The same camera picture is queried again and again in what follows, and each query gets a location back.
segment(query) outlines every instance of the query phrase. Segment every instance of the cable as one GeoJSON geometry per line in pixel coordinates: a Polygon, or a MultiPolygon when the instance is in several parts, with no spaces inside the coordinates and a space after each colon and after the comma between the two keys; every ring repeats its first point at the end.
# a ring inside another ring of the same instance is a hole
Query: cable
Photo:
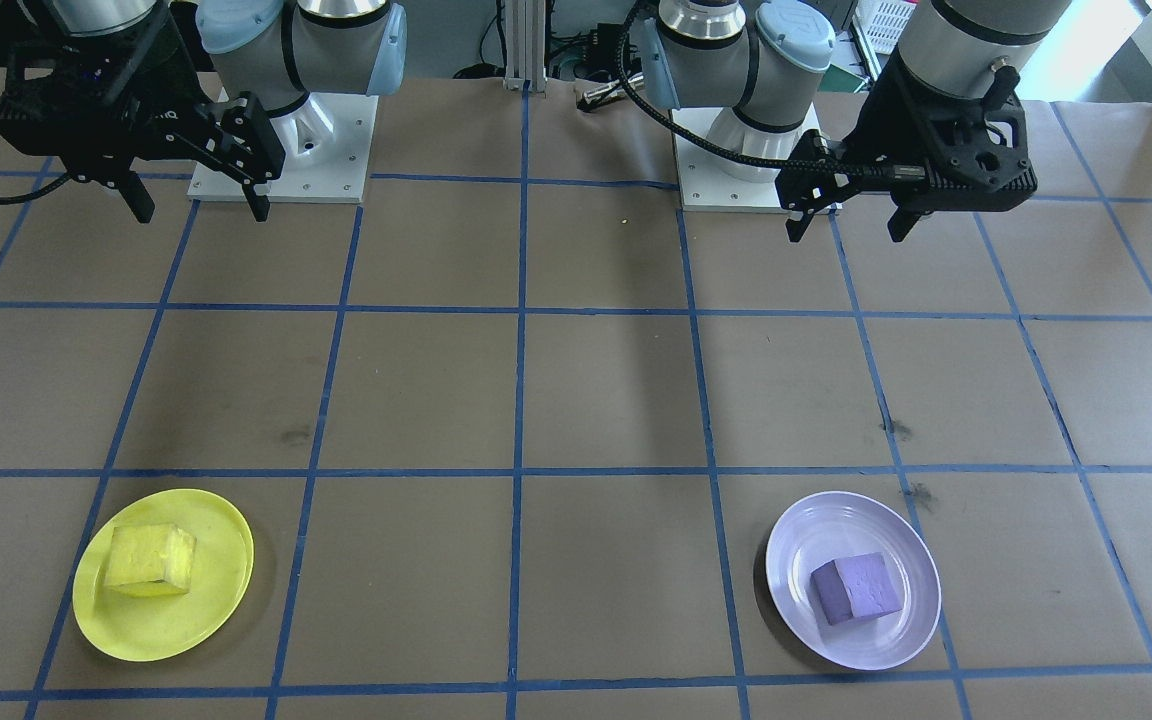
{"type": "Polygon", "coordinates": [[[63,174],[63,176],[60,176],[59,179],[54,179],[54,181],[48,182],[47,184],[38,188],[38,190],[35,190],[32,192],[26,192],[24,195],[13,195],[10,197],[0,197],[0,205],[20,205],[22,204],[22,202],[40,199],[40,197],[43,197],[44,195],[47,195],[48,192],[56,190],[56,188],[63,185],[67,182],[69,182],[69,173],[63,174]]]}
{"type": "Polygon", "coordinates": [[[669,132],[675,132],[684,141],[692,143],[696,147],[700,150],[712,152],[714,156],[719,156],[725,160],[732,160],[732,162],[738,162],[741,165],[752,165],[755,168],[772,168],[779,170],[804,170],[812,173],[842,173],[847,176],[873,176],[873,174],[881,174],[881,170],[873,167],[867,167],[866,165],[844,165],[838,162],[836,160],[773,160],[768,158],[756,158],[756,156],[742,156],[740,152],[733,152],[721,145],[714,145],[713,142],[705,141],[704,137],[691,132],[680,126],[673,120],[668,119],[667,115],[660,113],[659,109],[653,108],[652,104],[643,99],[643,96],[637,94],[634,86],[630,85],[628,81],[628,71],[626,69],[626,50],[630,45],[630,29],[634,23],[639,18],[639,14],[643,8],[649,6],[650,0],[636,0],[630,14],[626,17],[626,23],[621,26],[620,41],[616,44],[616,76],[621,81],[621,88],[626,91],[628,99],[632,100],[635,105],[639,106],[649,118],[652,118],[657,123],[662,124],[669,129],[669,132]]]}

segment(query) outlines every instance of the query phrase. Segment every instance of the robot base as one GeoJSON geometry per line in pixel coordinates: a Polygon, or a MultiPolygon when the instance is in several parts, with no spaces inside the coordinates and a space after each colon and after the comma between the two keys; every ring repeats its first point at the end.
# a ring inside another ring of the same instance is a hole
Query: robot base
{"type": "MultiPolygon", "coordinates": [[[[283,118],[276,118],[274,124],[287,147],[287,162],[282,176],[265,185],[268,190],[264,195],[270,197],[270,202],[361,204],[362,188],[367,179],[371,136],[376,129],[376,97],[365,94],[316,92],[305,106],[316,105],[316,118],[310,123],[293,120],[297,115],[306,119],[310,115],[302,114],[300,109],[286,118],[287,123],[282,123],[283,118]],[[302,142],[306,132],[319,138],[316,145],[311,143],[306,147],[302,142]],[[321,141],[325,132],[329,136],[328,142],[321,141]],[[291,136],[300,138],[289,141],[291,136]]],[[[194,200],[243,200],[238,183],[204,167],[195,168],[187,195],[194,200]]]]}
{"type": "MultiPolygon", "coordinates": [[[[718,118],[719,108],[672,109],[673,122],[690,129],[702,137],[718,118]]],[[[819,129],[814,105],[808,109],[803,126],[795,135],[819,129]]],[[[679,167],[679,184],[683,210],[710,211],[710,213],[785,213],[776,196],[774,182],[745,182],[734,179],[718,167],[717,156],[700,150],[692,143],[673,137],[675,164],[679,167]]]]}

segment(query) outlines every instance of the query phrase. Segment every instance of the plastic basket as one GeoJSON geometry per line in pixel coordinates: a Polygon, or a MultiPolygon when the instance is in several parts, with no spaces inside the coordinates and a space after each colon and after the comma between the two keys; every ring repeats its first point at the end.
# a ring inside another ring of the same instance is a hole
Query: plastic basket
{"type": "Polygon", "coordinates": [[[861,0],[861,5],[856,6],[856,24],[874,53],[890,55],[900,33],[904,32],[905,23],[914,15],[914,8],[918,5],[907,0],[861,0]]]}

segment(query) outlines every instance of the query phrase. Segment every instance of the metal frame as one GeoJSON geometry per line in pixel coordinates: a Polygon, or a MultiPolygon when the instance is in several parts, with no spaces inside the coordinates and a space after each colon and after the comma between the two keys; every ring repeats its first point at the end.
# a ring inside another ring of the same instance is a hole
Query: metal frame
{"type": "Polygon", "coordinates": [[[503,85],[509,90],[545,91],[545,0],[503,0],[503,85]]]}

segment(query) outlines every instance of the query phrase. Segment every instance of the foam cube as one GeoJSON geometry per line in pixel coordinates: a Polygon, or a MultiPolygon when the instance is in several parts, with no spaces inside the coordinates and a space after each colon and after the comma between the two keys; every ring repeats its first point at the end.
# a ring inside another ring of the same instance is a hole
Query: foam cube
{"type": "Polygon", "coordinates": [[[132,597],[189,592],[195,539],[172,523],[114,528],[105,588],[132,597]]]}
{"type": "Polygon", "coordinates": [[[873,620],[901,609],[881,552],[838,558],[812,573],[812,588],[829,624],[873,620]]]}

